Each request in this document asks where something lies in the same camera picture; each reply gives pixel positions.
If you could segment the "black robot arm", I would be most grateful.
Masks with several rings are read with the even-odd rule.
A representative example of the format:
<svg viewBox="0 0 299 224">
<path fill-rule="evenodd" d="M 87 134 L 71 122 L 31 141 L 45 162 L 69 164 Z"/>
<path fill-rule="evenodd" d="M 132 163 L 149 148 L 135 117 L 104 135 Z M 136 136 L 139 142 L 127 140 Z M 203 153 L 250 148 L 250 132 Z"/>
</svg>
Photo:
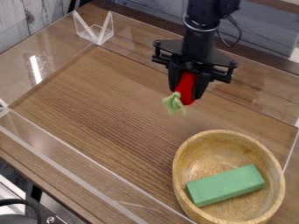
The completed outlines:
<svg viewBox="0 0 299 224">
<path fill-rule="evenodd" d="M 165 66 L 169 89 L 183 105 L 201 98 L 211 82 L 231 82 L 237 62 L 215 47 L 215 34 L 239 5 L 240 0 L 188 0 L 183 38 L 153 42 L 152 62 Z"/>
</svg>

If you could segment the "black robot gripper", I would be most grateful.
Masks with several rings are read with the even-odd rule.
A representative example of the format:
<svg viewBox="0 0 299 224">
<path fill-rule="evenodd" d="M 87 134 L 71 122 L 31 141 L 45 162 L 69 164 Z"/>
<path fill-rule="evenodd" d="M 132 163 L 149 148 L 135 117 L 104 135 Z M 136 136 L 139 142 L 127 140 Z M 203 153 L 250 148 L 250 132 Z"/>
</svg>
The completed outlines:
<svg viewBox="0 0 299 224">
<path fill-rule="evenodd" d="M 215 31 L 189 28 L 181 39 L 157 39 L 153 42 L 152 62 L 165 66 L 168 84 L 173 92 L 183 71 L 196 75 L 192 98 L 200 99 L 211 81 L 231 82 L 237 62 L 215 48 Z"/>
</svg>

